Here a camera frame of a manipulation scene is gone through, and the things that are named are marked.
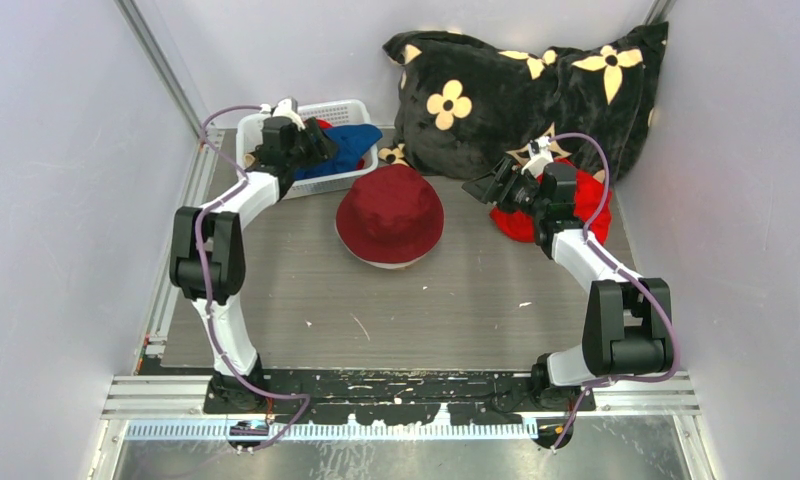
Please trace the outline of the dark red bucket hat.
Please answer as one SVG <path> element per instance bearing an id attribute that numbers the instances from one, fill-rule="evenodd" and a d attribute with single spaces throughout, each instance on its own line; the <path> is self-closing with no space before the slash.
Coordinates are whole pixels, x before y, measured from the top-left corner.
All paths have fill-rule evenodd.
<path id="1" fill-rule="evenodd" d="M 336 232 L 350 253 L 391 267 L 431 252 L 444 225 L 443 204 L 432 185 L 412 167 L 396 164 L 354 181 L 335 216 Z"/>

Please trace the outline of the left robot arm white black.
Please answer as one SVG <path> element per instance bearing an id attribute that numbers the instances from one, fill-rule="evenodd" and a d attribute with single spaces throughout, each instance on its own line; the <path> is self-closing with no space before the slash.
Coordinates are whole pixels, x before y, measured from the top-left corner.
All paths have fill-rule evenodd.
<path id="1" fill-rule="evenodd" d="M 169 277 L 192 301 L 215 354 L 211 381 L 245 413 L 278 399 L 263 382 L 257 350 L 246 332 L 240 291 L 246 278 L 243 230 L 281 201 L 298 170 L 331 159 L 338 151 L 318 121 L 270 117 L 262 126 L 257 158 L 237 166 L 236 183 L 199 207 L 179 208 L 173 221 Z"/>

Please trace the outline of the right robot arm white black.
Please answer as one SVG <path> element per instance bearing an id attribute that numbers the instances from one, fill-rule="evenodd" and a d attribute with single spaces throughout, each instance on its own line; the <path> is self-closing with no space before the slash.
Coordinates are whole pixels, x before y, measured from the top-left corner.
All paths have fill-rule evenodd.
<path id="1" fill-rule="evenodd" d="M 527 215 L 535 244 L 588 295 L 580 343 L 542 355 L 535 366 L 541 376 L 530 386 L 532 400 L 547 411 L 568 400 L 570 387 L 660 382 L 678 367 L 668 284 L 640 276 L 599 244 L 575 212 L 577 187 L 570 164 L 549 163 L 534 174 L 510 157 L 462 186 L 483 204 Z"/>

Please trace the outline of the grey bucket hat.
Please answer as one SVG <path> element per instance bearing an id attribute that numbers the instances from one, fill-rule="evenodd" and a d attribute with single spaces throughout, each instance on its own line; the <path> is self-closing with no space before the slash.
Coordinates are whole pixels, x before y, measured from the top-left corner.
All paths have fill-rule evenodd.
<path id="1" fill-rule="evenodd" d="M 370 266 L 372 266 L 372 267 L 375 267 L 375 268 L 378 268 L 378 269 L 382 269 L 382 270 L 390 270 L 390 271 L 396 271 L 396 270 L 405 270 L 405 269 L 407 269 L 407 268 L 411 267 L 412 265 L 414 265 L 414 264 L 416 264 L 416 263 L 420 262 L 421 260 L 423 260 L 425 257 L 427 257 L 427 256 L 429 255 L 429 252 L 427 252 L 427 253 L 424 253 L 424 254 L 422 254 L 422 255 L 420 255 L 420 256 L 418 256 L 418 257 L 416 257 L 416 258 L 412 259 L 412 260 L 405 261 L 405 262 L 386 263 L 386 262 L 376 262 L 376 261 L 370 261 L 370 260 L 366 260 L 366 259 L 364 259 L 364 258 L 360 257 L 359 255 L 355 254 L 355 253 L 354 253 L 354 252 L 353 252 L 353 251 L 352 251 L 352 250 L 351 250 L 351 249 L 350 249 L 350 248 L 347 246 L 347 244 L 344 242 L 344 240 L 343 240 L 343 238 L 341 237 L 341 234 L 339 233 L 339 231 L 338 231 L 338 230 L 335 230 L 335 234 L 336 234 L 336 236 L 338 237 L 339 241 L 341 242 L 341 245 L 342 245 L 342 246 L 343 246 L 343 247 L 346 249 L 346 251 L 347 251 L 347 252 L 348 252 L 348 253 L 349 253 L 349 254 L 350 254 L 350 255 L 351 255 L 353 258 L 356 258 L 357 260 L 359 260 L 359 261 L 361 261 L 361 262 L 363 262 L 363 263 L 365 263 L 365 264 L 367 264 L 367 265 L 370 265 Z"/>

